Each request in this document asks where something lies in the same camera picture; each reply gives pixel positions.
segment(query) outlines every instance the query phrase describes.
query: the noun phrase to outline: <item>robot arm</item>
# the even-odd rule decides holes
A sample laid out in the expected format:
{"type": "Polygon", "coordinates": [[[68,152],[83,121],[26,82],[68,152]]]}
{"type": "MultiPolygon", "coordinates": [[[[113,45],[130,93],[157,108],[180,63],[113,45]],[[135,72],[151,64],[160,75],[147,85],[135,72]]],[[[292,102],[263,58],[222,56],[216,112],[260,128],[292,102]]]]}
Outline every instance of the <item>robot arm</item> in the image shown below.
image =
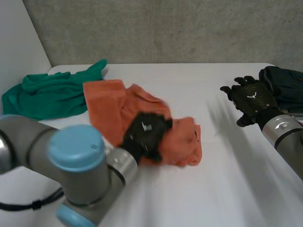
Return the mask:
{"type": "Polygon", "coordinates": [[[220,90],[243,112],[237,125],[257,123],[267,140],[303,180],[303,126],[278,110],[274,97],[263,83],[250,76],[235,81],[240,85],[220,90]]]}
{"type": "Polygon", "coordinates": [[[263,135],[303,180],[303,126],[289,115],[270,119],[263,135]]]}
{"type": "Polygon", "coordinates": [[[58,181],[66,196],[56,213],[58,219],[68,227],[96,227],[134,178],[140,158],[156,156],[156,147],[170,127],[161,116],[140,114],[121,147],[106,156],[102,136],[91,126],[57,130],[22,116],[4,116],[0,118],[0,174],[24,166],[58,181]],[[145,132],[137,127],[142,123],[154,129],[145,132]]]}

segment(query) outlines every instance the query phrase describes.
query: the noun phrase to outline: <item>light blue joint cap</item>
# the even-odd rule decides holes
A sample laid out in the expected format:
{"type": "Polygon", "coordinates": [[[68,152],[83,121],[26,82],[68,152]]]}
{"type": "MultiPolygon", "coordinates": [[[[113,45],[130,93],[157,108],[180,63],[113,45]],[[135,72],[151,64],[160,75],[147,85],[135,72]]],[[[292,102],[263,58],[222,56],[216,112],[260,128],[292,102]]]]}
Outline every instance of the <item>light blue joint cap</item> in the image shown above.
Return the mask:
{"type": "Polygon", "coordinates": [[[57,131],[49,142],[48,157],[61,170],[89,171],[106,158],[101,134],[89,125],[75,125],[57,131]]]}
{"type": "Polygon", "coordinates": [[[90,220],[65,205],[60,205],[56,217],[67,227],[97,227],[90,220]]]}

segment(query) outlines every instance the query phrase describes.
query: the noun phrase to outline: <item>logo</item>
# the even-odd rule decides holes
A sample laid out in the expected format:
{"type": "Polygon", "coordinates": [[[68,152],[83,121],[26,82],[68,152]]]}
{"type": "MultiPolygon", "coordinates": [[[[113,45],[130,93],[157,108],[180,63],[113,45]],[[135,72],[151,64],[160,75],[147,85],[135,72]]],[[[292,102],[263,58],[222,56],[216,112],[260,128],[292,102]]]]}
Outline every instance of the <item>logo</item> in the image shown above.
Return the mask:
{"type": "Polygon", "coordinates": [[[145,125],[143,122],[142,123],[142,127],[144,129],[144,131],[149,131],[149,130],[152,130],[152,125],[145,125]]]}
{"type": "Polygon", "coordinates": [[[256,98],[257,93],[255,92],[255,94],[253,96],[247,96],[247,98],[256,98]]]}

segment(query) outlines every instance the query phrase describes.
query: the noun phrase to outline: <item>dark green cloth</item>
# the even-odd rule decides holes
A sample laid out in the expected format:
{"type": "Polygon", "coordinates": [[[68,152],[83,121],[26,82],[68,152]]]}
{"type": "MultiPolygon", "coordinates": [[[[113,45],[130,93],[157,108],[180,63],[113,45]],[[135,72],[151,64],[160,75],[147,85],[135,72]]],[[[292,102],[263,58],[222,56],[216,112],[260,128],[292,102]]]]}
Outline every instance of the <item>dark green cloth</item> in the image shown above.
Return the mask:
{"type": "Polygon", "coordinates": [[[17,114],[37,120],[82,114],[87,110],[82,84],[101,80],[101,71],[106,64],[106,60],[101,60],[75,74],[27,75],[21,84],[2,96],[3,114],[17,114]]]}
{"type": "Polygon", "coordinates": [[[281,110],[303,113],[303,72],[267,66],[259,73],[281,110]]]}

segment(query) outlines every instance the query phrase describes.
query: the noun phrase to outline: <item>gray robot arm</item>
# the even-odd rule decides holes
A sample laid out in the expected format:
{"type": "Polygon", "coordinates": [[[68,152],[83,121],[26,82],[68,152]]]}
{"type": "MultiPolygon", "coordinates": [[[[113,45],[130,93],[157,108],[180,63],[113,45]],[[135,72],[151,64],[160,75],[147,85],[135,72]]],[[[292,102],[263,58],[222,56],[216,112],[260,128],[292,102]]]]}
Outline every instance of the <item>gray robot arm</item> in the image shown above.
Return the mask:
{"type": "Polygon", "coordinates": [[[303,126],[288,115],[270,119],[263,135],[303,180],[303,126]]]}
{"type": "Polygon", "coordinates": [[[107,156],[91,126],[63,130],[22,116],[0,118],[0,173],[27,167],[58,181],[66,196],[56,215],[68,227],[96,227],[137,171],[121,148],[107,156]]]}

